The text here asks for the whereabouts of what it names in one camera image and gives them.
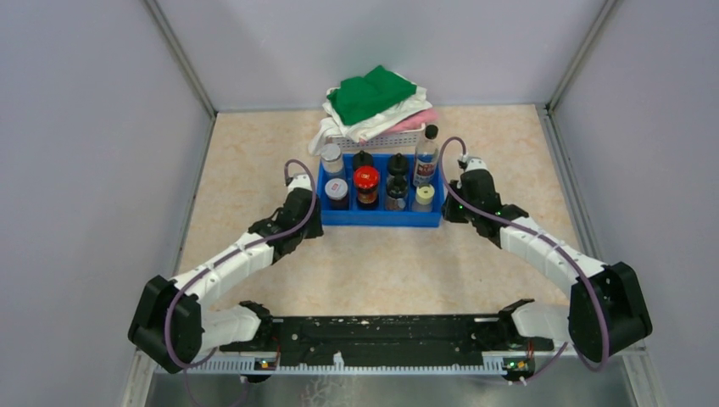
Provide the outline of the yellow-lidded beige jar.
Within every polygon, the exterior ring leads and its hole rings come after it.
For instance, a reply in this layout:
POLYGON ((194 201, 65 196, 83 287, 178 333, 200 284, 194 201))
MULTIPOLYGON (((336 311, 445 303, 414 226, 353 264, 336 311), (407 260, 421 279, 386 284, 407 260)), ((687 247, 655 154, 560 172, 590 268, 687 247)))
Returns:
POLYGON ((415 190, 415 200, 411 210, 418 213, 429 213, 432 211, 435 188, 431 184, 419 185, 415 190))

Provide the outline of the white-lidded brown spice jar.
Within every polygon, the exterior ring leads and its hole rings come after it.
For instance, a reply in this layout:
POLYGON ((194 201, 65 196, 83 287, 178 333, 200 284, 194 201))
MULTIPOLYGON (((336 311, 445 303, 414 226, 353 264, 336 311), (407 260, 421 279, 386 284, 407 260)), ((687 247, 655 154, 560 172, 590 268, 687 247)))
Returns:
POLYGON ((347 210, 348 194, 348 183, 342 178, 332 178, 325 184, 325 195, 332 210, 347 210))

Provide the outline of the small black cap bottle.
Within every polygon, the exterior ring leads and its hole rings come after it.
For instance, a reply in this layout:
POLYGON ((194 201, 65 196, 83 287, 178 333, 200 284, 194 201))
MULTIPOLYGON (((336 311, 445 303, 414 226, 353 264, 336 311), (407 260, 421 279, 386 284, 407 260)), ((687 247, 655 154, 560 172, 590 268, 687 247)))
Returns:
POLYGON ((407 206, 409 184, 404 176, 392 176, 386 185, 385 210, 404 211, 407 206))

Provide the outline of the tall dark sauce bottle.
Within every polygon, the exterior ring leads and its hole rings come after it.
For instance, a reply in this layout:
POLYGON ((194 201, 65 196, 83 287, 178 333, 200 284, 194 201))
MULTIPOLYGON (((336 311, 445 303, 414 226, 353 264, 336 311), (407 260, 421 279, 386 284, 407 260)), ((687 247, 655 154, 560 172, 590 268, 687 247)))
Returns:
POLYGON ((438 127, 427 125, 423 135, 415 146, 414 169, 412 183, 414 187, 432 182, 435 175, 439 154, 437 144, 438 127))

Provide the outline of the silver-lidded clear shaker bottle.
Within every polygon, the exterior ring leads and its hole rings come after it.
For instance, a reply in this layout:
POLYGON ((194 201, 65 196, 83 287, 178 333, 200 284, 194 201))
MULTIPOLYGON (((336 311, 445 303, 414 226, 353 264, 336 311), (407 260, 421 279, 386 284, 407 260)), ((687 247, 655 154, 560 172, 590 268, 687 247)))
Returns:
POLYGON ((337 144, 327 143, 324 145, 320 149, 320 161, 330 179, 345 177, 343 153, 337 144))

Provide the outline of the black-capped squeeze bottle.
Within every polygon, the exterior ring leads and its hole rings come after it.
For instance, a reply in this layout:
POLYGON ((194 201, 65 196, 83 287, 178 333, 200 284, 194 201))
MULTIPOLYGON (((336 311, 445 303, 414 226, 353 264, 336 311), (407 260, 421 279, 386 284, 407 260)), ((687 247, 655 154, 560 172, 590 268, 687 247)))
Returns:
POLYGON ((389 177, 406 177, 409 173, 410 162, 408 158, 396 153, 387 160, 387 173, 389 177))
POLYGON ((373 167, 374 157, 371 153, 368 153, 365 150, 360 150, 352 157, 352 169, 353 171, 356 171, 357 169, 364 166, 373 167))

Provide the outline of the blue plastic divided tray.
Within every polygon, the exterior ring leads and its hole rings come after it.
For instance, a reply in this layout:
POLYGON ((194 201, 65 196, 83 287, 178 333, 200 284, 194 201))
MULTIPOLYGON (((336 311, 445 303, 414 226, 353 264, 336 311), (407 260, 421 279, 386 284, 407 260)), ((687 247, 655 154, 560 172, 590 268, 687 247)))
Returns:
POLYGON ((317 184, 320 194, 321 221, 324 226, 382 226, 382 227, 438 227, 442 219, 441 206, 445 198, 445 188, 436 171, 431 180, 435 189, 435 196, 432 200, 431 211, 416 212, 412 210, 412 203, 415 201, 415 188, 410 183, 410 190, 406 207, 401 211, 390 211, 385 208, 387 197, 385 184, 387 183, 387 162, 390 160, 390 153, 373 153, 373 165, 379 171, 381 177, 381 188, 378 193, 378 205, 374 209, 362 209, 358 206, 356 189, 353 185, 351 175, 353 155, 343 154, 345 168, 345 179, 349 185, 348 208, 334 209, 330 199, 325 194, 325 184, 330 180, 322 164, 318 166, 317 184))

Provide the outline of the red-lidded jar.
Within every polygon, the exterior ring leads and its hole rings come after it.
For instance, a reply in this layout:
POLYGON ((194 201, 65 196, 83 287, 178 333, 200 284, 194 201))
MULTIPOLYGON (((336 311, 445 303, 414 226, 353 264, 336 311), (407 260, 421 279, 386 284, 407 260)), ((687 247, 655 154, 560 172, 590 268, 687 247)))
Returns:
POLYGON ((353 174, 356 202, 361 209, 375 209, 378 205, 380 173, 373 166, 360 166, 353 174))

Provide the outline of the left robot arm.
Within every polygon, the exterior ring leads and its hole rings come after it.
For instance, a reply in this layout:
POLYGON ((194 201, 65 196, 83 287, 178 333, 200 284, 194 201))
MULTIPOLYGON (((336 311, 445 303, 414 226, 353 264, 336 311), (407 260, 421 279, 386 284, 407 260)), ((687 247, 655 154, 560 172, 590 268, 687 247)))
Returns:
POLYGON ((317 193, 307 187, 290 188, 281 207, 253 223, 215 257, 172 279, 151 278, 132 317, 129 341, 169 373, 198 365, 199 356, 208 358, 226 344, 266 348, 272 329, 263 322, 265 312, 259 306, 211 307, 253 273, 322 234, 317 193))

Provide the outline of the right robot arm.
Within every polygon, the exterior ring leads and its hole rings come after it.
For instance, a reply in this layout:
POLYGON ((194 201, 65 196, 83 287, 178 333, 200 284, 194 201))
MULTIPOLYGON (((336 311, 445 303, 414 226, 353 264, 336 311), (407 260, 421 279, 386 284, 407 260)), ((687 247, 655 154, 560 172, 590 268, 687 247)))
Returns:
POLYGON ((531 337, 570 343, 600 363, 654 330, 636 271, 587 256, 541 229, 522 208, 504 204, 486 169, 465 171, 449 182, 443 217, 469 223, 481 237, 526 261, 553 282, 569 305, 530 301, 497 326, 499 342, 519 349, 531 337))

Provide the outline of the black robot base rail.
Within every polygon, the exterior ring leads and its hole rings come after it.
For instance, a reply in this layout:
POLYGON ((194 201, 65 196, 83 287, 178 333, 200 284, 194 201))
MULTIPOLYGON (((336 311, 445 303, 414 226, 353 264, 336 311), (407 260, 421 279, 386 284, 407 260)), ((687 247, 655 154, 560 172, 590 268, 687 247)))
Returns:
POLYGON ((238 306, 253 322, 246 340, 211 327, 196 304, 138 310, 128 338, 175 374, 205 350, 255 358, 253 372, 299 368, 343 371, 439 371, 479 367, 485 353, 551 351, 560 335, 542 328, 544 305, 519 301, 495 314, 273 316, 251 301, 238 306))

